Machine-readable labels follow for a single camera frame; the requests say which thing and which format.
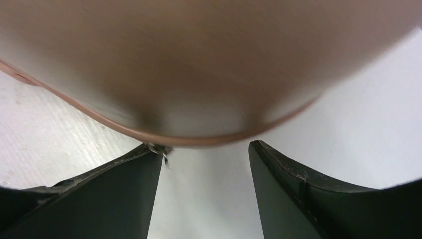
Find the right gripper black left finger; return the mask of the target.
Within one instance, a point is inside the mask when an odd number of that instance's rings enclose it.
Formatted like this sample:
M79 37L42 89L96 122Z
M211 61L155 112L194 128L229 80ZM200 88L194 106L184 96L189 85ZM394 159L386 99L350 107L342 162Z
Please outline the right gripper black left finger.
M145 239L163 157L140 145L51 187L0 189L3 239Z

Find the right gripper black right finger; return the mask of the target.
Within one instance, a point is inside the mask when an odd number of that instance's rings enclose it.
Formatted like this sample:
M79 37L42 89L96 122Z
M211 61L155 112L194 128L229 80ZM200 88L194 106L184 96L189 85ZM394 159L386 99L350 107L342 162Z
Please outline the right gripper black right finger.
M421 180L386 189L347 183L261 140L248 147L266 239L419 239Z

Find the pink suitcase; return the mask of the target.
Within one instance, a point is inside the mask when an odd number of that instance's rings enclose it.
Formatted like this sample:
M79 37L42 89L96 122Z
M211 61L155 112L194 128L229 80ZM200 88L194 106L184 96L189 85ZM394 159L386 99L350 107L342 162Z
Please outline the pink suitcase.
M211 146L298 115L421 18L419 0L3 0L0 67L142 142Z

